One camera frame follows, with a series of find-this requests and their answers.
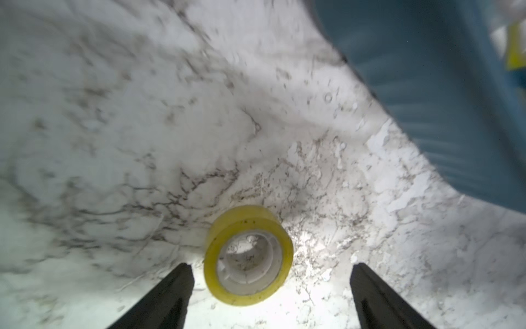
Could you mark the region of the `teal storage box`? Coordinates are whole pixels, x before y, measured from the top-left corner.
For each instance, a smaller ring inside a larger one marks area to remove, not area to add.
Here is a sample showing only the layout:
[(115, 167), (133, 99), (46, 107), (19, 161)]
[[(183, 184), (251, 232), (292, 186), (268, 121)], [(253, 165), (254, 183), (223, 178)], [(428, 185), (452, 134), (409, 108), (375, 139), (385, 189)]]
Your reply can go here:
[(459, 192), (525, 211), (525, 64), (492, 1), (310, 1), (316, 27)]

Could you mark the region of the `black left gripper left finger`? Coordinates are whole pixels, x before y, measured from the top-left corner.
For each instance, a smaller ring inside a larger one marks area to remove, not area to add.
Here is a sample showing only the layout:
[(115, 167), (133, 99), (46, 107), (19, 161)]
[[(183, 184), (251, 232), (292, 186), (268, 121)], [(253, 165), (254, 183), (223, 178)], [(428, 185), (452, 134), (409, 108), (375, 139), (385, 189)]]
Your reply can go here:
[(181, 263), (109, 329), (183, 329), (195, 280)]

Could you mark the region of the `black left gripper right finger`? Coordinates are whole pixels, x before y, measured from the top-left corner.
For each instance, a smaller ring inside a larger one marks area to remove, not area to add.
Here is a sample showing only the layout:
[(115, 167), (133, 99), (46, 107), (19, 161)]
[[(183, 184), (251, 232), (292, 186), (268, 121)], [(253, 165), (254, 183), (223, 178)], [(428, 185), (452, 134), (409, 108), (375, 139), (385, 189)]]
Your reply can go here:
[(435, 329), (367, 264), (353, 266), (349, 283), (362, 328)]

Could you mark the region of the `yellow tape roll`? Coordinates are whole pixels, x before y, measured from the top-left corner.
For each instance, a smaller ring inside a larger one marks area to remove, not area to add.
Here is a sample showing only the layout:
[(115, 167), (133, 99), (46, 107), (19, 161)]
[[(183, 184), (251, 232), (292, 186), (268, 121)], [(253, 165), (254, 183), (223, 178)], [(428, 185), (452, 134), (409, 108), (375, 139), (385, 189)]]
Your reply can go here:
[(204, 278), (211, 294), (237, 307), (271, 297), (293, 264), (293, 242), (280, 221), (261, 206), (220, 215), (205, 243)]
[(507, 48), (505, 53), (505, 65), (508, 71), (525, 68), (525, 51), (521, 43), (521, 25), (513, 23), (507, 30)]

